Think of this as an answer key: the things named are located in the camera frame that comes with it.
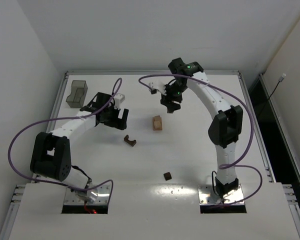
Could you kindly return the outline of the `small dark wood cube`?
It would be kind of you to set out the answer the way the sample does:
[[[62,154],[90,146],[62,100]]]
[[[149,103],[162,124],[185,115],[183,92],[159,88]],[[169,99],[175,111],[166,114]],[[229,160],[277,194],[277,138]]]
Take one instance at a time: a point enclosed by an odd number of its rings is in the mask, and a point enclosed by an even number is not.
[[[171,175],[170,172],[165,172],[165,173],[163,174],[163,177],[164,177],[164,179],[165,179],[166,181],[169,181],[169,180],[172,179],[172,175]]]

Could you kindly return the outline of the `clear plastic bin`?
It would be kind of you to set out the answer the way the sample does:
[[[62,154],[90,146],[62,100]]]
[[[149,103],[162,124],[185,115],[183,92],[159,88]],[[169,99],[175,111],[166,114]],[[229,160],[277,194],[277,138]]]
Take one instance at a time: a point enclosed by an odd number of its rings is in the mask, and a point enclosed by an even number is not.
[[[82,108],[88,91],[85,80],[73,80],[70,87],[70,95],[66,98],[66,103],[70,108]]]

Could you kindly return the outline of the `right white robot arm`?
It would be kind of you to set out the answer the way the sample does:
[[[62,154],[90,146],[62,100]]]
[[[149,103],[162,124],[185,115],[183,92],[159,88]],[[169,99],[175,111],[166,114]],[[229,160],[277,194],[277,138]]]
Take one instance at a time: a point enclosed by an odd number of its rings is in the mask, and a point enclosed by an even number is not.
[[[179,57],[173,59],[168,68],[172,74],[189,77],[202,77],[208,83],[204,69],[198,62],[185,64]],[[215,145],[217,165],[232,164],[235,161],[236,142],[242,132],[243,109],[241,106],[230,105],[213,88],[184,77],[174,77],[175,82],[164,85],[165,95],[161,94],[160,103],[167,107],[167,113],[181,109],[182,93],[190,89],[200,99],[211,115],[212,123],[208,136]],[[239,186],[235,168],[218,169],[215,176],[215,194],[222,198]]]

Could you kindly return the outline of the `dark arch wood block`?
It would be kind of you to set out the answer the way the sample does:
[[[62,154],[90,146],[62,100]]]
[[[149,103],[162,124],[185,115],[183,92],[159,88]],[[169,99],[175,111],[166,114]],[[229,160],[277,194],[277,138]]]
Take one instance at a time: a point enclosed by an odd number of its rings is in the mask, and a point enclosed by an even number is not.
[[[130,140],[130,137],[129,137],[128,134],[123,138],[123,140],[124,140],[125,143],[127,143],[131,147],[134,147],[137,143],[136,140]]]

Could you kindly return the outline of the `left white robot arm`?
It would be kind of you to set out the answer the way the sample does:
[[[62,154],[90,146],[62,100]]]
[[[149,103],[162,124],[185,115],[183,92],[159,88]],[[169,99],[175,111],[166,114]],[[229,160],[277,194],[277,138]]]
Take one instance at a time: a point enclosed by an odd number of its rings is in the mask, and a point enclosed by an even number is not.
[[[30,170],[72,187],[79,198],[92,202],[94,193],[89,190],[92,179],[82,169],[72,165],[71,145],[99,124],[125,130],[128,109],[124,109],[119,118],[124,101],[124,94],[111,96],[98,92],[87,105],[80,108],[74,119],[48,133],[40,132],[35,138]]]

